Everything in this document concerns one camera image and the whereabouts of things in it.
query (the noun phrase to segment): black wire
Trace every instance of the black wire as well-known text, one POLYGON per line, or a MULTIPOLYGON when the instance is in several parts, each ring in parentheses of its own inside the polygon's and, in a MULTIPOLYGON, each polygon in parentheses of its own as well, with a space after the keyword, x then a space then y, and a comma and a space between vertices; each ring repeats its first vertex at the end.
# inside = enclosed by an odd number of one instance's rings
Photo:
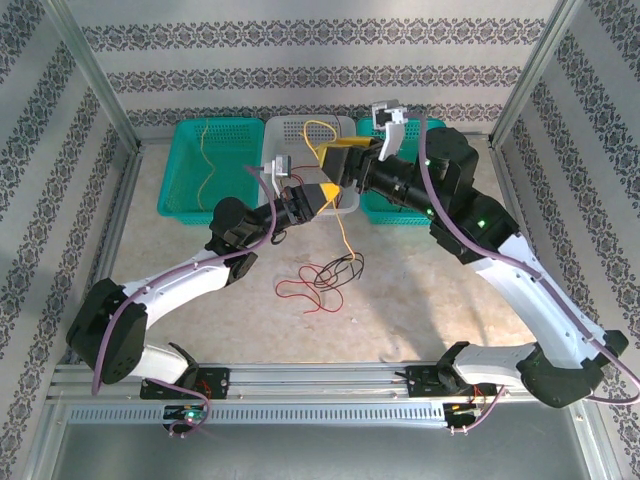
POLYGON ((336 122, 338 123, 338 138, 340 138, 340 137, 342 137, 342 125, 340 124, 340 119, 338 118, 338 116, 335 113, 333 114, 333 116, 335 117, 336 122))
POLYGON ((282 230, 281 232, 273 232, 271 235, 271 245, 280 245, 285 238, 287 238, 287 231, 282 230))
POLYGON ((353 261, 351 254, 348 253, 322 267, 313 280, 313 286, 321 292, 326 292, 346 285, 353 280, 359 280, 364 271, 364 255, 360 252, 354 253, 353 261))

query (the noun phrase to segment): teal plastic basket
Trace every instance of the teal plastic basket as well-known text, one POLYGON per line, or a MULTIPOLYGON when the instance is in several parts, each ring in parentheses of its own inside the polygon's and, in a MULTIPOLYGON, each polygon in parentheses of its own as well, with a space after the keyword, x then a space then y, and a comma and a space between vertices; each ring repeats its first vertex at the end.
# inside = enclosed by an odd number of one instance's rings
MULTIPOLYGON (((436 118, 430 118, 427 128, 446 127, 445 123, 436 118)), ((356 125, 358 136, 384 138, 384 132, 373 129, 371 117, 365 117, 356 125)), ((418 137, 420 136, 420 121, 409 120, 405 128, 404 141, 398 152, 398 157, 403 160, 415 162, 418 155, 418 137)), ((360 195, 360 208, 367 214, 369 221, 377 225, 429 225, 431 220, 413 210, 399 207, 389 202, 376 192, 367 192, 360 195)))
POLYGON ((225 197, 237 197, 251 208, 258 203, 259 184, 245 165, 260 166, 264 124, 257 118, 216 117, 185 120, 177 127, 158 198, 158 213, 186 225, 208 225, 213 209, 225 197), (211 178, 198 190, 211 173, 211 178))

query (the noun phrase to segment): aluminum frame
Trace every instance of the aluminum frame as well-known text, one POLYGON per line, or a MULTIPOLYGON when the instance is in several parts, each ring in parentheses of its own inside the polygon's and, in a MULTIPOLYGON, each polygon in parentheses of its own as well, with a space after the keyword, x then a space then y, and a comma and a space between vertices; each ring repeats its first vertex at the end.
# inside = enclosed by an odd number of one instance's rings
POLYGON ((127 170, 124 172, 122 187, 117 191, 117 198, 112 200, 115 202, 115 206, 108 225, 105 225, 107 233, 104 238, 103 249, 98 258, 96 270, 88 281, 87 289, 91 288, 98 280, 110 276, 113 271, 144 153, 144 145, 135 147, 130 153, 131 157, 129 158, 127 170))
MULTIPOLYGON (((231 370, 227 400, 212 401, 219 411, 208 423, 225 424, 318 424, 403 425, 438 427, 437 411, 443 402, 466 402, 468 397, 409 398, 405 380, 395 372, 407 365, 433 365, 433 362, 362 364, 273 364, 204 365, 231 370), (431 413, 424 413, 431 408, 431 413), (273 420, 242 412, 390 412, 395 417, 371 415, 354 419, 344 415, 326 418, 291 418, 280 415, 273 420)), ((142 400, 140 383, 125 380, 105 385, 98 397, 91 396, 93 372, 86 365, 56 367, 42 419, 25 469, 25 480, 50 479, 54 473, 64 433, 74 423, 122 424, 152 423, 160 418, 164 405, 175 402, 142 400), (98 412, 87 419, 80 412, 98 412)), ((502 403, 537 402, 524 389, 510 389, 502 403)), ((595 405, 577 402, 569 407, 572 424, 580 442, 587 468, 594 479, 618 480, 621 473, 606 440, 605 427, 595 405)), ((443 428, 443 435, 448 433, 443 428)))
POLYGON ((100 105, 107 112, 127 150, 132 151, 140 141, 69 6, 65 0, 44 0, 42 6, 98 97, 100 105))

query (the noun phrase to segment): patterned wallpaper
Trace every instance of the patterned wallpaper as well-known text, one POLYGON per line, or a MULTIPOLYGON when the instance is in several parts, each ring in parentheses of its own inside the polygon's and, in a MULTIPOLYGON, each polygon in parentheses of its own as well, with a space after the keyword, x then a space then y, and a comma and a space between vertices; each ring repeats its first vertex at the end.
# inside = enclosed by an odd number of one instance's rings
MULTIPOLYGON (((640 365, 640 4, 590 0, 564 35, 502 153, 526 231, 580 308, 630 340, 640 365)), ((603 387, 632 395, 609 369, 603 387)), ((602 407, 624 478, 640 478, 638 407, 602 407)))
POLYGON ((143 138, 202 113, 358 119, 395 97, 488 133, 555 3, 69 0, 143 138))
POLYGON ((0 1, 0 479, 20 478, 128 152, 38 1, 0 1))

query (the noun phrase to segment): small white object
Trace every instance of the small white object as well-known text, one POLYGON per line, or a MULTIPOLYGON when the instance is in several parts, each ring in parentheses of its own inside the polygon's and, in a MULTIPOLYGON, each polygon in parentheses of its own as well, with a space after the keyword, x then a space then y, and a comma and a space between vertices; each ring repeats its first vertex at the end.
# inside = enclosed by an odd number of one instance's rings
POLYGON ((289 155, 276 155, 271 163, 264 164, 264 173, 271 176, 273 190, 280 196, 280 189, 276 182, 276 177, 288 177, 291 172, 291 157, 289 155))
POLYGON ((407 109, 400 105, 398 100, 387 100, 376 102, 371 105, 371 115, 373 120, 373 129, 385 132, 384 143, 380 149, 378 160, 384 162, 390 155, 395 155, 400 150, 402 140, 404 140, 405 125, 409 122, 406 118, 407 109), (390 116, 384 125, 378 123, 378 115, 380 111, 390 116))
POLYGON ((473 415, 474 417, 479 417, 480 414, 482 413, 482 410, 480 410, 479 408, 471 408, 469 410, 456 410, 455 412, 453 412, 454 415, 473 415))

